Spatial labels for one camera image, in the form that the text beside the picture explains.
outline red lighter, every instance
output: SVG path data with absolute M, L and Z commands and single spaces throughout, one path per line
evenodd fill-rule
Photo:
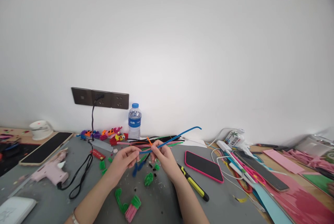
M 100 160 L 105 159 L 105 156 L 96 149 L 93 149 L 93 155 Z

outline pink phone case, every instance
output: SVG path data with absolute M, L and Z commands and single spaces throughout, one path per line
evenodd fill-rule
M 221 183 L 221 184 L 224 183 L 224 177 L 223 177 L 222 171 L 220 170 L 220 167 L 219 167 L 219 165 L 218 165 L 217 163 L 214 163 L 214 162 L 212 162 L 212 161 L 210 161 L 210 160 L 208 160 L 208 159 L 206 159 L 206 158 L 203 158 L 203 157 L 201 157 L 201 156 L 199 156 L 199 155 L 197 155 L 197 154 L 192 153 L 192 154 L 194 154 L 194 155 L 200 157 L 201 159 L 205 159 L 205 160 L 210 161 L 211 163 L 214 163 L 215 165 L 217 165 L 217 166 L 219 167 L 219 171 L 220 171 L 220 174 L 222 175 L 223 181 L 218 180 L 218 179 L 216 179 L 216 178 L 214 178 L 214 177 L 212 177 L 212 176 L 210 176 L 210 175 L 208 175 L 208 174 L 206 174 L 206 173 L 204 173 L 204 172 L 202 172 L 202 171 L 200 171 L 200 170 L 198 170 L 198 169 L 196 169 L 196 168 L 194 168 L 194 167 L 188 165 L 187 162 L 186 162 L 186 160 L 187 160 L 187 153 L 192 153 L 192 152 L 190 152 L 190 151 L 186 151 L 186 152 L 185 152 L 184 163 L 185 163 L 185 165 L 186 165 L 187 167 L 189 167 L 189 168 L 195 170 L 196 172 L 199 172 L 199 173 L 203 174 L 203 175 L 206 176 L 206 177 L 209 177 L 210 179 L 213 179 L 214 181 L 216 181 L 216 182 L 218 182 L 218 183 Z

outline electrical outlet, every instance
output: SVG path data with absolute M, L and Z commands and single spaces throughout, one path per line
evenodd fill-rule
M 118 109 L 129 109 L 128 93 L 111 93 L 111 107 Z
M 92 91 L 90 89 L 71 87 L 74 103 L 78 105 L 92 106 Z
M 111 107 L 111 92 L 92 90 L 92 101 L 94 102 L 101 95 L 104 95 L 104 98 L 96 101 L 95 106 Z

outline smartphone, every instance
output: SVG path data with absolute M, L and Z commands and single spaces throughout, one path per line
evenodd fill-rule
M 243 163 L 245 163 L 247 166 L 258 172 L 265 179 L 265 181 L 276 191 L 284 192 L 289 189 L 289 187 L 283 181 L 281 181 L 279 178 L 273 175 L 263 165 L 258 163 L 254 158 L 245 154 L 244 151 L 234 151 L 234 154 Z
M 187 167 L 213 179 L 219 183 L 224 182 L 220 166 L 210 160 L 207 160 L 197 154 L 186 151 L 184 163 Z
M 72 136 L 73 133 L 59 132 L 47 142 L 37 147 L 28 156 L 20 160 L 20 165 L 40 166 L 61 148 Z

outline bottle label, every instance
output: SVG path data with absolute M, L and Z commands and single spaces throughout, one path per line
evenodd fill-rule
M 133 127 L 133 128 L 140 127 L 140 121 L 141 120 L 142 120 L 142 118 L 139 118 L 139 119 L 130 119 L 129 118 L 129 127 Z
M 240 138 L 238 136 L 238 133 L 235 131 L 231 131 L 228 135 L 228 137 L 225 139 L 225 141 L 227 141 L 229 144 L 231 144 L 232 146 L 234 146 L 237 142 L 240 141 Z

